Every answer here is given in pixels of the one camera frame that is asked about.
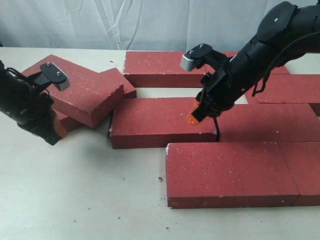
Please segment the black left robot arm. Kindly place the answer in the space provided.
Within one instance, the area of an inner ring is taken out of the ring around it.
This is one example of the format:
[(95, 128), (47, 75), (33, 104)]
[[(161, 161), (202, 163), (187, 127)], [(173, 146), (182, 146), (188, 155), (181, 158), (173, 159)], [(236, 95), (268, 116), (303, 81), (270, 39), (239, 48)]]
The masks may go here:
[(68, 134), (52, 108), (54, 100), (47, 88), (59, 91), (70, 86), (67, 75), (52, 62), (40, 66), (40, 71), (25, 76), (0, 63), (0, 111), (17, 125), (54, 146)]

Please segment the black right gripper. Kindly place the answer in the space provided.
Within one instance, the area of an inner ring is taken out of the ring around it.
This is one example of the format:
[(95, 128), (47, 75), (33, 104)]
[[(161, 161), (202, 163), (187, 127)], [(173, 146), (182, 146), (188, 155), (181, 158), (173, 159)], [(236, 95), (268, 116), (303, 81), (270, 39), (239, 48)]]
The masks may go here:
[(189, 124), (198, 125), (207, 118), (219, 117), (222, 112), (230, 110), (240, 97), (240, 84), (229, 71), (231, 59), (232, 57), (212, 50), (198, 62), (197, 69), (209, 65), (214, 72), (207, 72), (200, 81), (203, 88), (195, 97), (187, 115)]

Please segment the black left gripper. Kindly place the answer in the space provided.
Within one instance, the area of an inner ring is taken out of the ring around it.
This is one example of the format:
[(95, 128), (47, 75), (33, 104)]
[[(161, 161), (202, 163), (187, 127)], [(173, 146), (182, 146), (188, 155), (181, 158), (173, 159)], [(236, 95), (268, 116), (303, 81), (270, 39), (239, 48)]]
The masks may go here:
[(34, 73), (27, 79), (29, 90), (24, 101), (25, 107), (20, 111), (25, 122), (17, 125), (54, 146), (65, 138), (68, 132), (52, 109), (54, 101), (47, 91), (52, 82), (41, 72)]

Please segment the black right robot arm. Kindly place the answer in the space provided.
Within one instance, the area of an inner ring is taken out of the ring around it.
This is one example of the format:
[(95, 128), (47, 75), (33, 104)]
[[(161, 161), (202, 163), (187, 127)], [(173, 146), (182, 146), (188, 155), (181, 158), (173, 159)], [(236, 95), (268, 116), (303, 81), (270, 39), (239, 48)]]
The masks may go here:
[(234, 56), (200, 43), (182, 55), (180, 66), (190, 72), (209, 65), (201, 79), (187, 121), (195, 126), (230, 110), (248, 90), (262, 93), (275, 68), (307, 53), (320, 51), (320, 5), (298, 7), (288, 1), (274, 6), (260, 22), (256, 34)]

